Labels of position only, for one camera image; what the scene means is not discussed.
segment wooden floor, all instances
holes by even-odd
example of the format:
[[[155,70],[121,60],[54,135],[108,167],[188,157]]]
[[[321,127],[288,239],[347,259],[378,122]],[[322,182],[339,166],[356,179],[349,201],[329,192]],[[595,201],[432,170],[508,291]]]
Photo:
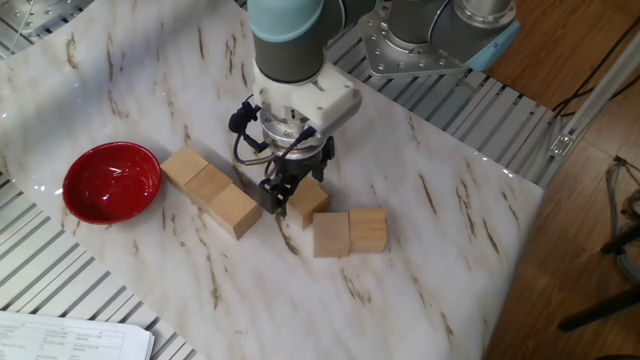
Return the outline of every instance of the wooden floor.
[[[551,183],[485,360],[640,355],[640,305],[572,333],[557,329],[562,318],[631,286],[614,257],[599,252],[610,234],[604,174],[615,155],[640,166],[640,86],[609,102]],[[622,171],[618,198],[637,188]],[[630,253],[640,259],[637,246]]]
[[[570,96],[640,16],[638,0],[515,2],[522,30],[489,75],[548,108]]]

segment wooden block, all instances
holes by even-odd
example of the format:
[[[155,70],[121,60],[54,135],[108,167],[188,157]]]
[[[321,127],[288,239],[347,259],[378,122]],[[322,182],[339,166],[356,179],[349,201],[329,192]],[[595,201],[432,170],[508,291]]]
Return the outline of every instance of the wooden block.
[[[387,245],[387,218],[384,209],[349,210],[349,251],[381,253]]]
[[[215,166],[208,164],[185,186],[185,194],[202,209],[210,206],[233,181]]]
[[[236,240],[260,219],[258,204],[233,184],[210,202],[207,212]]]
[[[188,147],[183,147],[173,154],[160,167],[167,175],[169,181],[181,191],[185,185],[193,179],[208,163]]]
[[[287,217],[305,229],[313,222],[313,214],[329,208],[329,195],[315,182],[305,177],[287,202]]]
[[[349,255],[349,213],[313,214],[313,257]]]

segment table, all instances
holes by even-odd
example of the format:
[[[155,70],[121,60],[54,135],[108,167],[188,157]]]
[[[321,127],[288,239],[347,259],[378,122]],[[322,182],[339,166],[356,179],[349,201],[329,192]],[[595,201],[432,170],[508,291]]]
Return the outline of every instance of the table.
[[[167,183],[127,223],[66,212],[68,166],[116,139],[191,146],[255,195],[226,130],[251,41],[231,0],[96,1],[0,65],[0,171],[205,358],[480,358],[542,190],[364,85],[323,188],[387,210],[385,254],[313,259],[311,229],[266,213],[235,242]]]

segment paper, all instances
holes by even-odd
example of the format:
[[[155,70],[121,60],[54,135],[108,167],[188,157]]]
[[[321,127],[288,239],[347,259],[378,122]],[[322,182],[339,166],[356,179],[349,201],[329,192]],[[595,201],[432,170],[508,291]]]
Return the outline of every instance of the paper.
[[[147,360],[152,345],[133,325],[0,311],[0,360]]]

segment wire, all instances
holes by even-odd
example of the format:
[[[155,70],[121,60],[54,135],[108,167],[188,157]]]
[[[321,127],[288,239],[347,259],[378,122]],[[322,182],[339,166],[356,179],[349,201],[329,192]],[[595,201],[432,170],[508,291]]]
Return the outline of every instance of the wire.
[[[291,152],[291,150],[293,150],[296,146],[300,145],[301,142],[307,140],[308,138],[314,136],[318,131],[313,128],[312,126],[307,127],[306,129],[302,130],[302,132],[300,133],[300,135],[298,135],[298,137],[291,143],[291,145],[289,145],[289,147],[287,148],[287,150],[285,150],[282,155],[280,155],[281,158],[286,158],[287,155],[289,155],[289,153]]]
[[[554,117],[558,117],[558,115],[560,115],[566,108],[567,106],[569,106],[569,104],[579,98],[579,94],[580,94],[580,90],[582,90],[582,88],[584,88],[589,81],[591,81],[591,79],[593,79],[593,77],[596,75],[596,73],[600,70],[600,68],[602,68],[602,66],[607,62],[607,60],[609,60],[609,58],[611,57],[611,55],[614,53],[614,51],[618,48],[618,46],[620,46],[620,44],[624,41],[624,39],[626,39],[627,36],[629,36],[629,34],[633,31],[633,29],[635,29],[636,26],[638,26],[638,24],[640,24],[640,16],[627,28],[627,30],[625,30],[624,33],[622,33],[622,36],[620,36],[618,38],[618,40],[613,44],[613,46],[609,49],[609,51],[605,54],[605,56],[602,58],[602,60],[600,60],[600,63],[598,63],[598,65],[596,65],[596,67],[591,71],[591,73],[589,74],[589,76],[587,76],[586,79],[584,79],[584,81],[582,82],[582,84],[580,84],[580,86],[576,89],[576,91],[574,91],[574,93],[568,97],[567,99],[561,101],[558,105],[556,105],[554,107]]]
[[[13,48],[16,46],[16,43],[18,42],[18,38],[20,37],[20,34],[22,34],[22,30],[24,29],[24,25],[27,23],[27,19],[29,19],[29,16],[31,16],[31,11],[33,11],[33,5],[35,3],[36,3],[36,0],[32,0],[31,1],[31,6],[29,7],[29,12],[27,13],[27,16],[24,17],[24,21],[22,22],[22,25],[20,26],[20,30],[18,30],[18,34],[13,39],[13,44],[11,44],[11,47],[9,48],[9,56],[11,56],[11,53],[13,53]]]
[[[615,188],[618,182],[618,175],[620,173],[621,168],[626,168],[627,172],[631,174],[631,168],[636,171],[639,169],[629,164],[626,160],[621,157],[616,156],[614,162],[609,165],[606,171],[606,180],[607,180],[607,192],[609,194],[609,210],[611,212],[611,238],[614,239],[620,233],[620,229],[618,228],[618,210],[616,206],[616,196],[615,196]],[[634,284],[640,284],[640,268],[638,268],[635,263],[629,258],[624,248],[618,251],[616,256],[616,262],[618,263],[618,267],[620,271],[625,275],[625,277]]]
[[[253,160],[242,160],[240,159],[240,156],[238,156],[238,144],[240,144],[240,137],[242,135],[238,134],[236,136],[236,140],[233,142],[233,158],[235,159],[236,162],[242,164],[242,165],[246,165],[246,166],[253,166],[253,165],[260,165],[260,164],[264,164],[270,161],[273,161],[273,159],[276,158],[275,154],[271,154],[269,156],[265,156],[263,158],[258,158],[258,159],[253,159]]]
[[[273,164],[273,161],[269,161],[267,163],[267,166],[264,167],[264,177],[266,179],[270,179],[271,178],[271,174],[269,174],[269,168],[271,167],[271,164]]]
[[[617,98],[618,96],[622,95],[622,93],[623,93],[623,92],[625,92],[625,91],[629,90],[629,88],[631,88],[633,85],[635,85],[635,84],[638,82],[638,80],[640,80],[640,74],[636,75],[636,77],[634,77],[631,81],[629,81],[629,82],[627,83],[627,85],[625,85],[625,86],[621,87],[621,88],[620,88],[620,90],[618,90],[618,91],[616,91],[615,93],[613,93],[613,95],[611,95],[611,99],[609,99],[609,101],[611,101],[611,100],[613,100],[613,99]],[[578,94],[578,96],[576,97],[576,99],[577,99],[577,98],[579,98],[579,97],[581,97],[581,96],[584,96],[584,95],[587,95],[587,94],[591,93],[591,92],[593,91],[593,89],[594,89],[594,88],[591,88],[591,89],[589,89],[589,90],[586,90],[586,91],[584,91],[584,92],[581,92],[580,94]],[[571,115],[575,115],[575,113],[576,113],[575,111],[571,111],[571,112],[568,112],[568,113],[564,113],[564,114],[562,114],[562,115],[560,115],[560,116],[562,116],[562,117],[564,117],[564,116],[571,116]]]

